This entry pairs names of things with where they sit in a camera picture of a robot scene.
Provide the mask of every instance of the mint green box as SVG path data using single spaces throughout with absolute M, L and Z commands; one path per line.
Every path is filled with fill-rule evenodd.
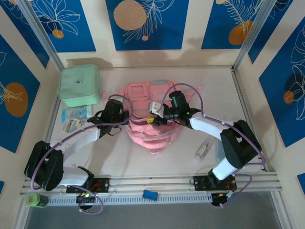
M 67 107 L 98 104 L 102 99 L 98 67 L 86 64 L 63 69 L 58 96 Z

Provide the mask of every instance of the gray floor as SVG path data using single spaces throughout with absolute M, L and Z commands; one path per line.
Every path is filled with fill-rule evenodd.
M 269 193 L 242 193 L 223 209 L 208 203 L 31 208 L 26 229 L 280 229 Z

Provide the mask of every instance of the small packet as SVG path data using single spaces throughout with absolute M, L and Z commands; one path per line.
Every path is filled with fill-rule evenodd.
M 61 112 L 61 123 L 69 122 L 70 120 L 82 120 L 92 117 L 92 106 L 78 106 L 64 108 Z
M 63 131 L 66 133 L 71 133 L 79 128 L 81 128 L 86 121 L 84 120 L 77 120 L 77 119 L 70 119 L 63 125 Z

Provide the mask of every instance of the pink backpack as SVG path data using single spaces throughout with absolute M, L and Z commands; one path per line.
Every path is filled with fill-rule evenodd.
M 177 138 L 182 129 L 182 126 L 171 121 L 162 126 L 149 124 L 149 119 L 154 117 L 149 111 L 150 102 L 161 103 L 166 91 L 174 84 L 167 80 L 135 82 L 119 90 L 119 94 L 127 97 L 133 105 L 133 115 L 131 115 L 129 125 L 126 126 L 128 135 L 135 143 L 148 148 L 153 155 L 162 152 Z M 180 86 L 176 86 L 169 93 L 174 91 L 182 91 L 182 89 Z M 184 94 L 189 102 L 194 91 L 191 90 Z M 171 107 L 168 95 L 165 104 Z M 124 103 L 124 108 L 128 109 L 127 102 Z

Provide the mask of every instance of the white wall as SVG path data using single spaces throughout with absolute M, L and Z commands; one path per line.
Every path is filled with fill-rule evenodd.
M 305 138 L 285 148 L 258 78 L 305 16 L 305 1 L 294 0 L 252 65 L 245 59 L 238 74 L 250 104 L 250 116 L 271 166 L 278 173 L 297 228 L 305 228 L 305 196 L 297 175 L 305 172 Z
M 6 184 L 0 199 L 0 228 L 6 229 L 17 214 L 15 202 L 19 201 L 18 196 L 25 179 L 24 168 L 33 146 L 45 135 L 57 92 L 59 73 L 51 62 L 47 69 L 42 66 L 1 7 L 0 19 L 1 36 L 41 83 L 17 152 L 14 154 L 0 147 L 0 180 Z
M 190 0 L 181 50 L 119 51 L 114 47 L 105 0 L 81 0 L 96 52 L 59 53 L 65 66 L 99 67 L 232 65 L 239 49 L 201 50 L 215 0 Z

